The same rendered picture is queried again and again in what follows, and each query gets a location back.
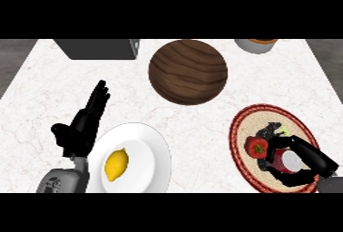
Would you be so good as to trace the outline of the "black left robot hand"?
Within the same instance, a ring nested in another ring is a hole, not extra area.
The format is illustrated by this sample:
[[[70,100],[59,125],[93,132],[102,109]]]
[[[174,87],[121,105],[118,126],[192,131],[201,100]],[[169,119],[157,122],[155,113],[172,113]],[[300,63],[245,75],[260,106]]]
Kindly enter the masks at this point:
[[[56,145],[64,148],[67,158],[87,157],[93,150],[99,121],[108,99],[106,82],[101,80],[93,88],[86,107],[78,111],[71,124],[55,123],[50,127]]]

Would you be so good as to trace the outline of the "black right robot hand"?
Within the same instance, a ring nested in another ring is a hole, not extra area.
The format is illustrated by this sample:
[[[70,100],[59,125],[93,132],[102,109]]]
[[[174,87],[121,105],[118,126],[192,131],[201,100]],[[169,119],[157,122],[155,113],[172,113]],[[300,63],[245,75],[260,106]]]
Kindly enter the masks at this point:
[[[308,165],[308,169],[300,169],[300,171],[294,174],[282,173],[272,167],[275,150],[284,148],[291,149],[303,163]],[[319,178],[339,177],[336,176],[336,170],[339,168],[337,163],[321,152],[321,150],[297,136],[274,137],[268,141],[265,162],[265,169],[287,187],[296,187],[312,183],[315,176],[319,176]]]

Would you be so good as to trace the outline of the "red can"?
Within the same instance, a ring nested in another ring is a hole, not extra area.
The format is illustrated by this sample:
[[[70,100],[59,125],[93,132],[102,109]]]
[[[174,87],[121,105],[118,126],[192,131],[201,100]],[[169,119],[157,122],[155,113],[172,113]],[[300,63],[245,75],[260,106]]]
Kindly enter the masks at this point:
[[[282,173],[294,174],[303,168],[303,161],[291,150],[276,149],[272,167]]]

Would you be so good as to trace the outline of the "round woven red-rimmed placemat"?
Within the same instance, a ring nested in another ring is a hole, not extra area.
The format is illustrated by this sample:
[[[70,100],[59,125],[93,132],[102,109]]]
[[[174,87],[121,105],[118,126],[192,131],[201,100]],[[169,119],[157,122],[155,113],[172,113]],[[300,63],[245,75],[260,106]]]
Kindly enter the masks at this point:
[[[279,123],[279,127],[274,130],[275,133],[282,132],[284,136],[296,135],[309,144],[319,147],[308,126],[291,113],[274,105],[254,104],[238,112],[231,124],[228,140],[235,166],[245,181],[260,192],[313,193],[319,176],[313,177],[312,183],[290,188],[282,185],[268,171],[260,170],[257,160],[245,152],[247,137],[254,137],[256,133],[268,127],[269,122]]]

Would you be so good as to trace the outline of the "white bowl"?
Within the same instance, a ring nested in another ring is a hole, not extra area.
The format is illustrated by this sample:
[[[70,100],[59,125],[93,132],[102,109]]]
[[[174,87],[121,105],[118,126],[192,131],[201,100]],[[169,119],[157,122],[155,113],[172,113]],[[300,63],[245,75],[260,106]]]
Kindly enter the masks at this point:
[[[127,169],[114,181],[108,181],[106,159],[121,149],[126,149],[129,155]],[[114,127],[93,145],[89,170],[87,193],[166,192],[172,177],[172,156],[160,132],[139,122]]]

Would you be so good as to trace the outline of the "red tomato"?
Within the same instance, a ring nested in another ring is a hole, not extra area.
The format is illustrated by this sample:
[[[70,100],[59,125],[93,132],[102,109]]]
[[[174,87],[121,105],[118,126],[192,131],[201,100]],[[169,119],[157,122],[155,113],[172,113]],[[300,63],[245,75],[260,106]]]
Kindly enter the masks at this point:
[[[263,138],[248,136],[244,148],[245,152],[254,159],[263,159],[266,157],[268,142]]]

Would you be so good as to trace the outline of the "yellow lemon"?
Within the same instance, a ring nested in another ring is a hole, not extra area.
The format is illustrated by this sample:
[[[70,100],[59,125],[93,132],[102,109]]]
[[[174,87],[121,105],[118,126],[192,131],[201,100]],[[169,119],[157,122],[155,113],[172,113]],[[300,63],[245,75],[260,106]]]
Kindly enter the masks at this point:
[[[115,150],[105,162],[106,180],[112,182],[124,173],[129,165],[129,155],[126,149]]]

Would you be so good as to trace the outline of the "dark grey box appliance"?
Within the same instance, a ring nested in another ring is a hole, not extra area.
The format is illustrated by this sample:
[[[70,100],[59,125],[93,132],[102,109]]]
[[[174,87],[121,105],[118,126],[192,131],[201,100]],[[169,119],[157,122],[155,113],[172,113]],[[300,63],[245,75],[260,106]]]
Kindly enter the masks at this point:
[[[55,39],[71,60],[135,60],[138,39]]]

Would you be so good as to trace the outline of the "round brown wooden board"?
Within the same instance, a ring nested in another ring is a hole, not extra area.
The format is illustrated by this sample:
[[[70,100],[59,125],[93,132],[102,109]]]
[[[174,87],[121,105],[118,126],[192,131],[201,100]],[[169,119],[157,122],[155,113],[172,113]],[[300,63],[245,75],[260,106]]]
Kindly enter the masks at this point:
[[[182,39],[154,53],[148,74],[151,86],[164,99],[180,105],[198,105],[220,94],[228,66],[211,45]]]

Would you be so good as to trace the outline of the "grey pot with orange rim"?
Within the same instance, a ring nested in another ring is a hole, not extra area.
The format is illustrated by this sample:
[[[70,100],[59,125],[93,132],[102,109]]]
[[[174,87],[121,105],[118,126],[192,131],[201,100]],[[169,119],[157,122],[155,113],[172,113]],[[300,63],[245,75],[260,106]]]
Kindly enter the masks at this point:
[[[268,53],[276,43],[276,39],[235,39],[235,44],[248,53]]]

